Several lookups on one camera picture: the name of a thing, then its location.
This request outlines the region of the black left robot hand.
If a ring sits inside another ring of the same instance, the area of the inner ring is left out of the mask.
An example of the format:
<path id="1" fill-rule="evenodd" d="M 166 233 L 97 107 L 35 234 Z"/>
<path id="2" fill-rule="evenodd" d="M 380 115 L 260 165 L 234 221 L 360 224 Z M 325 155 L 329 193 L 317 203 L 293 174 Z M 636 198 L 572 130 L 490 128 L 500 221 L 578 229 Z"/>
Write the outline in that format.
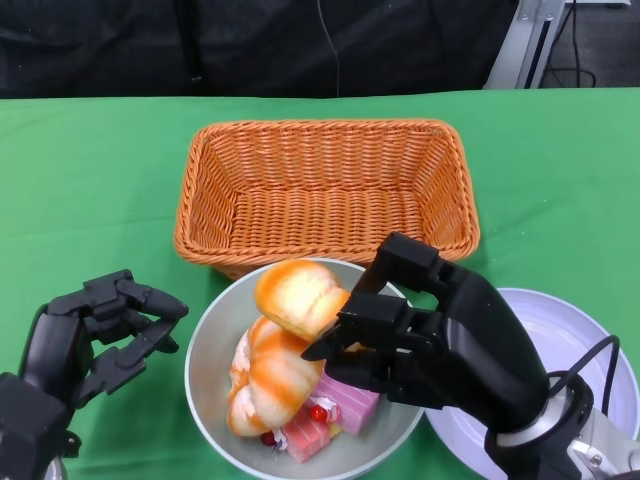
<path id="1" fill-rule="evenodd" d="M 177 352 L 171 332 L 188 313 L 185 303 L 136 282 L 129 270 L 88 280 L 38 311 L 19 377 L 81 409 L 141 374 L 152 353 Z"/>

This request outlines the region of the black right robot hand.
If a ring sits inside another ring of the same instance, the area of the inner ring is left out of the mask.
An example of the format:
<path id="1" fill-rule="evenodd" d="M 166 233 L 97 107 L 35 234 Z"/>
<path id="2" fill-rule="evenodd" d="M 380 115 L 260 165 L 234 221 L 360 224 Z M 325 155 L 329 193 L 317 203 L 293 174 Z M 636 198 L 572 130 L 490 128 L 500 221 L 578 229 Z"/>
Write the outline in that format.
<path id="1" fill-rule="evenodd" d="M 549 395 L 535 346 L 501 294 L 397 232 L 302 357 L 324 361 L 341 383 L 396 403 L 456 407 L 498 433 L 530 425 Z"/>

